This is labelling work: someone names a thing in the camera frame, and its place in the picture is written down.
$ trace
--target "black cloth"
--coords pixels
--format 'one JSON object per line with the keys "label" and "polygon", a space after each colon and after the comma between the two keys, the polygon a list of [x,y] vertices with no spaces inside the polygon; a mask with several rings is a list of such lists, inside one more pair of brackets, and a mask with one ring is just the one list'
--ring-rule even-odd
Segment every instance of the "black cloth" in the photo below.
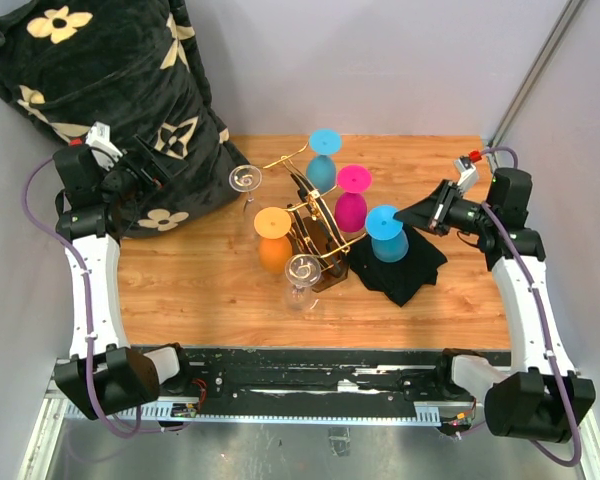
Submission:
{"label": "black cloth", "polygon": [[349,266],[369,290],[384,292],[404,306],[422,285],[435,285],[438,268],[447,257],[409,225],[404,226],[409,251],[399,262],[385,263],[376,258],[368,235],[351,246]]}
{"label": "black cloth", "polygon": [[0,97],[58,142],[100,121],[118,148],[137,134],[181,172],[125,206],[127,236],[170,230],[238,196],[229,173],[247,160],[211,108],[184,0],[30,1],[0,17]]}

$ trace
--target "red connector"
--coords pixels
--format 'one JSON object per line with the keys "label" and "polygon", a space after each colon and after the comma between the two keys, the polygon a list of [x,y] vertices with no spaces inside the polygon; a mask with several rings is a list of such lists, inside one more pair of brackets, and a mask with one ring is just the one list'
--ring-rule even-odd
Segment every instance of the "red connector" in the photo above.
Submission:
{"label": "red connector", "polygon": [[473,163],[476,163],[476,162],[479,162],[480,160],[482,160],[482,155],[480,155],[480,152],[478,150],[469,152],[469,155],[467,155],[467,157],[469,157],[469,160],[471,160]]}

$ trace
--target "black plush bag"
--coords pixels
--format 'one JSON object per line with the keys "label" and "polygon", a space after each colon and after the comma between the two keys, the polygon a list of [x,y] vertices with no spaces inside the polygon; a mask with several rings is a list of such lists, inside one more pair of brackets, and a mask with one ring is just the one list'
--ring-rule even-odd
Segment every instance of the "black plush bag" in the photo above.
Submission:
{"label": "black plush bag", "polygon": [[100,121],[118,148],[138,135],[182,172],[125,207],[127,236],[171,230],[237,196],[229,173],[247,161],[211,109],[184,0],[33,0],[0,17],[0,97],[56,140]]}

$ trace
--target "metal pole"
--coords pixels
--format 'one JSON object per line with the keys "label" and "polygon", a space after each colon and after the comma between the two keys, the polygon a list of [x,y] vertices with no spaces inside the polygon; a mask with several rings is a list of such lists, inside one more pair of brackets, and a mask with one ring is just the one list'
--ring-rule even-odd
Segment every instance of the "metal pole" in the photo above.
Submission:
{"label": "metal pole", "polygon": [[581,11],[582,6],[586,2],[587,0],[569,0],[562,9],[558,20],[549,34],[549,37],[542,46],[542,49],[540,49],[540,53],[538,53],[538,56],[533,61],[527,76],[516,92],[515,97],[513,97],[509,108],[507,108],[507,112],[502,117],[502,120],[500,120],[493,137],[491,137],[491,140],[489,140],[487,143],[489,147],[497,147],[502,143],[502,140],[509,131],[513,121],[518,116],[518,113],[520,113],[522,106],[529,97],[530,93],[533,91],[533,88],[535,87],[545,68],[549,64],[553,54],[560,46],[562,39],[569,30],[569,27],[573,24],[576,15]]}

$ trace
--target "black towel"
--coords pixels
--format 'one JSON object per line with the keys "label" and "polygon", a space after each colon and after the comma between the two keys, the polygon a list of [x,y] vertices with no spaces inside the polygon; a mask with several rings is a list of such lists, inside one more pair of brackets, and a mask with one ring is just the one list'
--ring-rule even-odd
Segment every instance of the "black towel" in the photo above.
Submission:
{"label": "black towel", "polygon": [[422,285],[435,285],[438,268],[447,263],[447,257],[413,227],[405,225],[404,231],[409,240],[409,251],[399,262],[378,260],[373,254],[369,236],[353,244],[347,255],[351,270],[358,274],[365,287],[384,292],[401,307]]}

